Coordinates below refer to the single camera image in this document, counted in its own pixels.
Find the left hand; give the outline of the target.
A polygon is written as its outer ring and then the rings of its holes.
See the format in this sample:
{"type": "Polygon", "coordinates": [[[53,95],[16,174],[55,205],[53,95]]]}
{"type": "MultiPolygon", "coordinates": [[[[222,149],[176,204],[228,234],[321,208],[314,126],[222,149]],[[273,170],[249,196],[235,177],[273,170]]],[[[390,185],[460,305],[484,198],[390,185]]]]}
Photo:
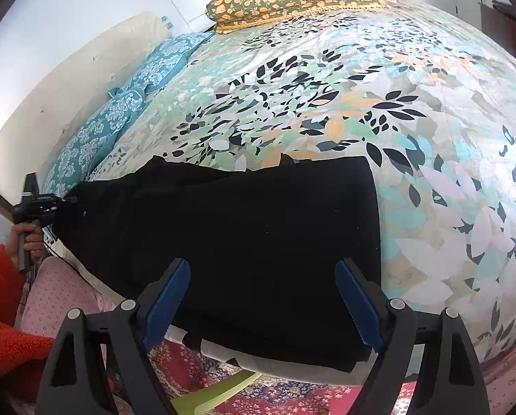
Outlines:
{"type": "Polygon", "coordinates": [[[23,251],[28,252],[35,262],[45,259],[48,251],[44,244],[44,234],[41,227],[35,223],[19,223],[11,227],[4,251],[15,268],[18,268],[20,257],[19,244],[23,239],[23,251]]]}

